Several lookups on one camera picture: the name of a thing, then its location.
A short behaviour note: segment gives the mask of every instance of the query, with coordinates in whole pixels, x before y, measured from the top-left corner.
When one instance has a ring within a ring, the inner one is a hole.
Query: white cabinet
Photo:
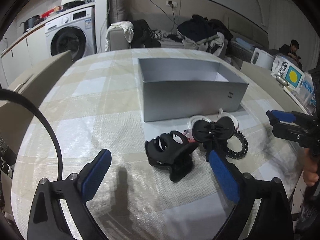
[[[9,85],[25,70],[50,57],[44,31],[42,27],[31,33],[1,58]]]
[[[29,51],[26,39],[20,41],[17,45],[12,48],[13,60],[14,60],[14,81],[20,76],[25,70],[31,67],[31,61],[29,57]]]
[[[26,39],[32,66],[50,57],[45,40],[44,27],[31,33]]]
[[[8,83],[7,83],[7,79],[5,77],[5,73],[3,70],[3,66],[2,66],[2,60],[0,59],[0,84],[2,88],[7,88],[8,87]]]
[[[2,61],[2,67],[4,70],[5,77],[7,79],[8,85],[10,85],[14,80],[13,78],[14,74],[12,73],[14,62],[13,62],[13,56],[11,54],[11,50],[9,50],[8,53],[1,58],[1,61]]]

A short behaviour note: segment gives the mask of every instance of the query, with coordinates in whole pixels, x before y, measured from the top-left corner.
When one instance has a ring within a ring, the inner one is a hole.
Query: electrical outlet
[[[165,5],[168,6],[168,7],[171,7],[171,4],[169,4],[169,2],[172,2],[172,5],[173,5],[174,8],[178,7],[178,3],[177,2],[173,2],[173,1],[166,1]]]

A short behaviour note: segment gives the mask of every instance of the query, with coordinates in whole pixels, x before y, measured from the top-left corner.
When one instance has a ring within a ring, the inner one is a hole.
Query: light blue towel
[[[236,38],[236,42],[238,42],[241,46],[249,49],[249,50],[254,50],[254,46],[250,43],[247,43],[246,41],[244,41],[243,39],[241,38]]]

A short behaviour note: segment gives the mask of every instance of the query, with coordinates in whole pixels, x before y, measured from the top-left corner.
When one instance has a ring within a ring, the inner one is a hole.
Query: black hair
[[[297,49],[299,49],[299,43],[296,40],[292,40],[291,45],[296,46]]]

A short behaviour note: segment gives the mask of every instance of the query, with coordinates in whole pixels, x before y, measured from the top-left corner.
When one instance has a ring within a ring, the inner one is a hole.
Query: washing machine control panel
[[[87,7],[87,8],[73,11],[71,13],[57,17],[56,19],[53,19],[50,22],[47,22],[45,24],[45,32],[48,33],[55,29],[59,29],[65,25],[71,25],[78,21],[84,21],[85,18],[91,18],[92,15],[93,15],[92,7]]]

